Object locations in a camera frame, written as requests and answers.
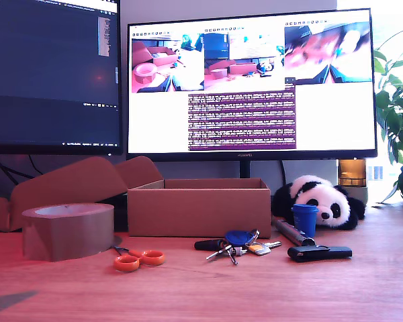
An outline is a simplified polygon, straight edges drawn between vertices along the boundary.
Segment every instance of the blue paper cup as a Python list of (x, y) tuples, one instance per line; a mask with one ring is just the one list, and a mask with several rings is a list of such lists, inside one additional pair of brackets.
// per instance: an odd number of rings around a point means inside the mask
[(316, 213), (314, 205), (294, 205), (294, 227), (303, 231), (308, 237), (315, 237)]

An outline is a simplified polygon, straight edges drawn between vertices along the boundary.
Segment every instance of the scissors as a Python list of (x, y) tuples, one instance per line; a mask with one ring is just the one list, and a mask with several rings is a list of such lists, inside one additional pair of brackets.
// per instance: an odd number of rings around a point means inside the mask
[(114, 260), (114, 268), (121, 272), (133, 272), (139, 268), (141, 263), (146, 265), (161, 265), (165, 261), (165, 255), (158, 250), (147, 250), (138, 252), (137, 250), (128, 250), (127, 248), (112, 246), (119, 254)]

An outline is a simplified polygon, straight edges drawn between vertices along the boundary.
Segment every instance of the window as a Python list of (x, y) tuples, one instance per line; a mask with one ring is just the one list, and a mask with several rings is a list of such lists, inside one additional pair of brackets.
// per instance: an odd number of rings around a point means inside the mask
[[(388, 59), (403, 59), (403, 32), (388, 38), (403, 30), (403, 0), (337, 0), (337, 9), (370, 7), (373, 22), (373, 47), (381, 47), (381, 52)], [(403, 82), (403, 67), (394, 71)], [(375, 89), (378, 91), (375, 77)], [(386, 142), (382, 141), (378, 128), (378, 157), (367, 159), (367, 186), (369, 189), (369, 204), (383, 201), (392, 190), (394, 182), (400, 173), (401, 164), (391, 165), (388, 159)], [(396, 193), (389, 203), (402, 201), (400, 193)]]

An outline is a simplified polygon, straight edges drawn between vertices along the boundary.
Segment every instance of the black pouch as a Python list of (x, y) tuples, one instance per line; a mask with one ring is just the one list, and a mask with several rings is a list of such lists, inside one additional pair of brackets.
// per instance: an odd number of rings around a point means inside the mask
[(352, 256), (352, 250), (348, 247), (299, 246), (291, 247), (288, 256), (296, 262), (309, 262), (313, 260), (333, 260)]

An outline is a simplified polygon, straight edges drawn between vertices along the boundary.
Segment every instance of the computer monitor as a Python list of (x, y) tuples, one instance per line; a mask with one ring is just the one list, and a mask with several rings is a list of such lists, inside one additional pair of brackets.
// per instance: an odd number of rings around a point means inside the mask
[(128, 153), (377, 155), (369, 9), (128, 25)]
[(0, 154), (121, 154), (118, 0), (0, 0)]

